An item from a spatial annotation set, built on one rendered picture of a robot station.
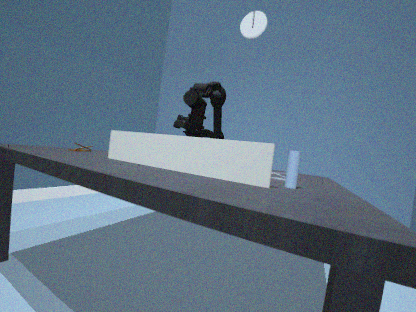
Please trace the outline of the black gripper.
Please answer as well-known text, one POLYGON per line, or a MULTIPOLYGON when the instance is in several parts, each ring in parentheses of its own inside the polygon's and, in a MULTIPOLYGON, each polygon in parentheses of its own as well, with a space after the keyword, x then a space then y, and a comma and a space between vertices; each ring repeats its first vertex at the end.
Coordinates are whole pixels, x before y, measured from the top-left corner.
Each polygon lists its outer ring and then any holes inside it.
POLYGON ((213 138, 213 132, 204 129, 203 120, 206 119, 203 112, 191 111, 189 122, 186 120, 176 120, 173 127, 175 128, 186 128, 186 131, 183 131, 187 136, 190 137, 210 137, 213 138))

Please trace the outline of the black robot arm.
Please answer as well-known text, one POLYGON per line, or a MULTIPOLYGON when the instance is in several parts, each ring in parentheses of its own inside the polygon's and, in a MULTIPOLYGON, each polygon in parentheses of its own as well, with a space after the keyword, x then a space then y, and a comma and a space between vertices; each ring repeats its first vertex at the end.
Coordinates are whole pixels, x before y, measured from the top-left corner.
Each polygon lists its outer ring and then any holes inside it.
MULTIPOLYGON (((204 98, 210 98, 211 104, 214 108, 213 121, 213 138, 224 139, 224 134, 221 131, 222 122, 222 106, 226 100, 226 91, 219 82, 210 82, 209 84, 194 84, 190 90, 183 95, 184 102, 192 108, 191 111, 199 111, 205 114, 207 103, 204 98), (218 91, 217 91, 218 90, 218 91)), ((178 115, 177 120, 186 120, 189 122, 190 115, 184 117, 178 115)))

